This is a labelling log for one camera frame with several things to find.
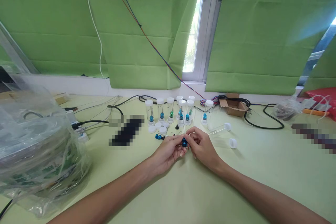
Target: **window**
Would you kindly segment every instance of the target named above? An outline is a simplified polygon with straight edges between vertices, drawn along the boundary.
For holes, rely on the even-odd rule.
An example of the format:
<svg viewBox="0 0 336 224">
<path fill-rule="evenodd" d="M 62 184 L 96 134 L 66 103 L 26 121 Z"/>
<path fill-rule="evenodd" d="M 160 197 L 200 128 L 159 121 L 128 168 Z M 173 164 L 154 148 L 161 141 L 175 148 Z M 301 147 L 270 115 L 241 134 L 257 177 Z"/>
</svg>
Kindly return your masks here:
<svg viewBox="0 0 336 224">
<path fill-rule="evenodd" d="M 197 0 L 187 49 L 182 80 L 204 81 L 221 0 Z"/>
</svg>

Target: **hand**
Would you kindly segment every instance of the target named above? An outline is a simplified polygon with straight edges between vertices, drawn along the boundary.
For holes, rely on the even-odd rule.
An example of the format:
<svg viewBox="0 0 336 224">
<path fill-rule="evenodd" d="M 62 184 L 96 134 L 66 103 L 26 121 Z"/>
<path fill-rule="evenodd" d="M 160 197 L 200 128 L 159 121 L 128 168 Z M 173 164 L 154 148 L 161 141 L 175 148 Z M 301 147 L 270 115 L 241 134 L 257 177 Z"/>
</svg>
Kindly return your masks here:
<svg viewBox="0 0 336 224">
<path fill-rule="evenodd" d="M 194 158 L 198 158 L 210 170 L 217 172 L 219 166 L 223 164 L 226 165 L 215 151 L 207 133 L 197 127 L 192 127 L 188 129 L 183 136 L 191 147 L 191 152 L 194 155 Z"/>
<path fill-rule="evenodd" d="M 153 153 L 151 159 L 155 163 L 156 175 L 166 172 L 179 157 L 182 158 L 187 152 L 187 148 L 181 145 L 182 138 L 182 135 L 166 137 Z"/>
</svg>

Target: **red wire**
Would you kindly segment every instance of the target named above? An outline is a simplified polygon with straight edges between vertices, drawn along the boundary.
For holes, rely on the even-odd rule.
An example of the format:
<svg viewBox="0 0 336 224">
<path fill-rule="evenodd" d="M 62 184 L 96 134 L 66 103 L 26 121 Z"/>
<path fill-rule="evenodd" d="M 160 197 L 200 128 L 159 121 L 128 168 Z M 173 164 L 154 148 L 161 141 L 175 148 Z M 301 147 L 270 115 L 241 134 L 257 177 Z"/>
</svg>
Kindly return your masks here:
<svg viewBox="0 0 336 224">
<path fill-rule="evenodd" d="M 140 27 L 142 33 L 144 34 L 144 36 L 146 37 L 146 39 L 148 40 L 148 42 L 152 45 L 152 47 L 153 47 L 157 52 L 159 52 L 159 51 L 156 49 L 156 47 L 152 44 L 152 42 L 149 40 L 149 38 L 147 37 L 146 33 L 143 31 L 141 25 L 139 24 L 139 22 L 137 21 L 137 19 L 134 17 L 134 15 L 132 14 L 132 12 L 130 11 L 130 9 L 128 8 L 128 6 L 127 6 L 127 4 L 125 3 L 125 1 L 122 0 L 122 2 L 123 2 L 124 5 L 126 6 L 127 10 L 128 10 L 129 13 L 131 14 L 131 16 L 132 16 L 132 17 L 134 18 L 134 20 L 136 21 L 136 23 L 139 25 L 139 27 Z M 168 65 L 168 63 L 167 63 L 167 62 L 165 62 L 165 63 L 166 63 L 166 65 L 167 65 L 167 67 L 174 73 L 174 71 L 171 69 L 171 67 Z M 205 98 L 204 98 L 202 95 L 200 95 L 200 94 L 197 93 L 193 88 L 189 87 L 186 83 L 184 83 L 184 81 L 183 81 L 177 74 L 175 74 L 175 75 L 178 77 L 178 79 L 179 79 L 184 85 L 186 85 L 188 88 L 190 88 L 192 91 L 194 91 L 196 94 L 198 94 L 199 96 L 201 96 L 201 97 L 205 100 Z"/>
</svg>

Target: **red bag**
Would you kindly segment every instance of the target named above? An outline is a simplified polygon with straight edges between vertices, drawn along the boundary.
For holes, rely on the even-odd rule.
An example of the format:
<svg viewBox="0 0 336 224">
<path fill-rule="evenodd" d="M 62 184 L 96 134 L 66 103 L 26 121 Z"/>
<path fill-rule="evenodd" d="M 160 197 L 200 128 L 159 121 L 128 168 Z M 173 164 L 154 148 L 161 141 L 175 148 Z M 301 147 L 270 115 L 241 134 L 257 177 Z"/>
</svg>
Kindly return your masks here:
<svg viewBox="0 0 336 224">
<path fill-rule="evenodd" d="M 306 94 L 309 95 L 310 97 L 316 96 L 316 95 L 321 95 L 323 97 L 330 95 L 330 101 L 329 105 L 331 105 L 331 108 L 328 110 L 329 112 L 329 117 L 336 121 L 336 87 L 327 87 L 324 89 L 315 89 L 315 90 L 310 90 L 306 91 Z M 314 97 L 314 100 L 316 102 L 320 102 L 323 98 L 321 96 Z"/>
</svg>

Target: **green curtain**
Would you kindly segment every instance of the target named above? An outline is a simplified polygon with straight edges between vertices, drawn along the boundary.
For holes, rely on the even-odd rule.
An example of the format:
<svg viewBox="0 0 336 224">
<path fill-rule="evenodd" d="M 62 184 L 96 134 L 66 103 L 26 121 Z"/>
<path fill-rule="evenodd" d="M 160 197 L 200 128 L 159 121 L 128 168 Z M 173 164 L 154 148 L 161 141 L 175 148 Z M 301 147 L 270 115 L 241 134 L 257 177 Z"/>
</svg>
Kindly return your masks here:
<svg viewBox="0 0 336 224">
<path fill-rule="evenodd" d="M 336 36 L 332 39 L 304 85 L 304 92 L 336 87 Z"/>
<path fill-rule="evenodd" d="M 121 0 L 90 0 L 113 88 L 172 89 L 180 82 Z M 159 52 L 182 74 L 196 0 L 128 0 Z M 42 74 L 101 77 L 100 44 L 86 0 L 0 0 L 0 20 Z"/>
<path fill-rule="evenodd" d="M 291 95 L 336 0 L 222 0 L 206 91 Z"/>
</svg>

